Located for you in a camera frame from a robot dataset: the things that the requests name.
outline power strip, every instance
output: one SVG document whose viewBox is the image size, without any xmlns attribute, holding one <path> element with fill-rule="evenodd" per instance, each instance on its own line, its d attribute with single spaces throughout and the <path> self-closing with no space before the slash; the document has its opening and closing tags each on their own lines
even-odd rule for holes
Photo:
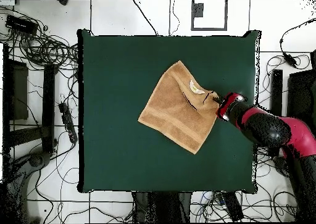
<svg viewBox="0 0 316 224">
<path fill-rule="evenodd" d="M 58 107 L 62 114 L 62 123 L 65 125 L 68 131 L 69 140 L 71 143 L 75 144 L 78 141 L 78 137 L 72 122 L 72 116 L 69 112 L 69 108 L 66 103 L 60 103 Z"/>
</svg>

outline black border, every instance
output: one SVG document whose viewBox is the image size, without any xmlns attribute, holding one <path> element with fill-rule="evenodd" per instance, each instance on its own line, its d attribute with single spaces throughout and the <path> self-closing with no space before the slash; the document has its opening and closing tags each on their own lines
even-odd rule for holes
<svg viewBox="0 0 316 224">
<path fill-rule="evenodd" d="M 8 79 L 9 70 L 9 45 L 3 44 L 3 73 L 2 73 L 2 178 L 6 180 L 9 176 L 10 162 L 10 118 L 9 102 L 10 91 L 4 88 L 11 88 L 13 84 Z"/>
<path fill-rule="evenodd" d="M 80 193 L 83 192 L 83 183 L 85 175 L 85 159 L 84 159 L 84 144 L 83 144 L 83 37 L 82 31 L 79 29 L 77 31 L 78 36 L 78 139 L 79 144 L 79 182 L 77 185 L 77 190 Z"/>
</svg>

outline power adapter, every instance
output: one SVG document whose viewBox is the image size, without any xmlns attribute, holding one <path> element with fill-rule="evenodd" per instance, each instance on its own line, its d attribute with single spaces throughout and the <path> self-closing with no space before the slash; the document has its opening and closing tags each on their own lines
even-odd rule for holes
<svg viewBox="0 0 316 224">
<path fill-rule="evenodd" d="M 283 53 L 284 60 L 290 65 L 296 68 L 297 62 L 294 59 L 292 55 L 286 54 L 285 52 Z"/>
</svg>

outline towel fold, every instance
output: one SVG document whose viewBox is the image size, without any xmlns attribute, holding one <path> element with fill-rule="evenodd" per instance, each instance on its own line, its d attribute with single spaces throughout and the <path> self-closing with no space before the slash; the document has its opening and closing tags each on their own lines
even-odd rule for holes
<svg viewBox="0 0 316 224">
<path fill-rule="evenodd" d="M 196 154 L 216 120 L 213 97 L 178 61 L 161 76 L 138 121 Z"/>
</svg>

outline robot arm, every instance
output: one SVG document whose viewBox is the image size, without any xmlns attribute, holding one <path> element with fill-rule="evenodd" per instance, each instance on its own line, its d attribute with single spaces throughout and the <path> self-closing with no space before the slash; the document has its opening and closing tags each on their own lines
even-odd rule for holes
<svg viewBox="0 0 316 224">
<path fill-rule="evenodd" d="M 220 104 L 218 118 L 258 146 L 282 149 L 297 201 L 296 220 L 316 221 L 316 139 L 309 127 L 296 118 L 277 117 L 249 106 L 238 93 L 214 100 Z"/>
</svg>

